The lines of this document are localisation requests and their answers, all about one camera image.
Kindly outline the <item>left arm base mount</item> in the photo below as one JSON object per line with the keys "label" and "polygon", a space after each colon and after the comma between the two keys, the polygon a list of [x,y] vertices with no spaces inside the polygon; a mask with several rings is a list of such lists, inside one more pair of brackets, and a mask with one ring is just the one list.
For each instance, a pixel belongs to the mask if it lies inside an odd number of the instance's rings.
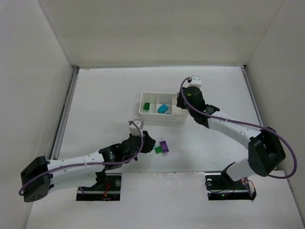
{"label": "left arm base mount", "polygon": [[79,187],[76,201],[120,201],[122,173],[97,173],[96,183],[91,187]]}

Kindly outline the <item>purple square lego brick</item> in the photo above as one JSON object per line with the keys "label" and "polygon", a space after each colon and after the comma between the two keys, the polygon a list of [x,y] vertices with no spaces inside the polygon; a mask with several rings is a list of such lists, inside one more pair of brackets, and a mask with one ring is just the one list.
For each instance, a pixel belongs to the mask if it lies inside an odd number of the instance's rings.
{"label": "purple square lego brick", "polygon": [[160,142],[160,147],[161,147],[161,150],[162,150],[163,154],[169,153],[169,148],[168,148],[168,145],[167,145],[166,141],[161,141]]}

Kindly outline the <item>small green lego brick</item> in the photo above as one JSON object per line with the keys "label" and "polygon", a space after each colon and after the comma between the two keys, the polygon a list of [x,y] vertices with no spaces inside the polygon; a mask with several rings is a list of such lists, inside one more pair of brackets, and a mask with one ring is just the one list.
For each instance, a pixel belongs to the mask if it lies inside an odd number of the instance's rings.
{"label": "small green lego brick", "polygon": [[163,153],[163,150],[160,146],[154,148],[156,154]]}

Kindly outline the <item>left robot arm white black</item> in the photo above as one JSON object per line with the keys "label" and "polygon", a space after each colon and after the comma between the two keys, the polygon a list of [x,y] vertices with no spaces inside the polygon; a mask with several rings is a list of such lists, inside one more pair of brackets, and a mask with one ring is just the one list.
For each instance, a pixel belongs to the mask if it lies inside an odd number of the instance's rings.
{"label": "left robot arm white black", "polygon": [[26,203],[35,202],[55,190],[82,186],[81,176],[95,185],[102,181],[101,176],[105,171],[137,160],[139,153],[151,152],[155,143],[148,132],[143,131],[139,135],[129,135],[119,144],[84,156],[62,160],[47,160],[39,156],[21,171],[22,187],[18,194]]}

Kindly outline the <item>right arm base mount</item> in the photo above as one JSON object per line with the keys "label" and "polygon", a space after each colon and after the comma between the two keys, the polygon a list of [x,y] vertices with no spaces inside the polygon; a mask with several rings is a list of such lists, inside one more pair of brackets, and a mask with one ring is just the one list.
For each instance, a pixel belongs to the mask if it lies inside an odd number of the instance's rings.
{"label": "right arm base mount", "polygon": [[206,172],[204,185],[209,201],[253,201],[257,196],[255,185],[248,177],[233,181],[224,171]]}

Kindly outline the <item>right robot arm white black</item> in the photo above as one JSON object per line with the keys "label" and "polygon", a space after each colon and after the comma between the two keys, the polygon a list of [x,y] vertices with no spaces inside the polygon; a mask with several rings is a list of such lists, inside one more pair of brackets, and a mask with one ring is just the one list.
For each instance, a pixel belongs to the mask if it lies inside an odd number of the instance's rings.
{"label": "right robot arm white black", "polygon": [[186,109],[196,123],[226,135],[248,150],[245,159],[222,171],[232,181],[255,174],[266,177],[286,158],[279,138],[271,133],[273,129],[230,122],[219,108],[205,103],[201,90],[195,86],[181,88],[177,107]]}

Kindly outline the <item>teal rounded printed lego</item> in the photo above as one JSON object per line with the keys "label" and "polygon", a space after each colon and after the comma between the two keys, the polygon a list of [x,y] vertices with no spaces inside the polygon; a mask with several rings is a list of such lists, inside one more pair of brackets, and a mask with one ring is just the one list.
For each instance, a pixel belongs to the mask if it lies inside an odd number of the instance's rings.
{"label": "teal rounded printed lego", "polygon": [[159,114],[164,114],[169,110],[169,106],[166,104],[162,104],[158,109],[157,109],[157,113]]}

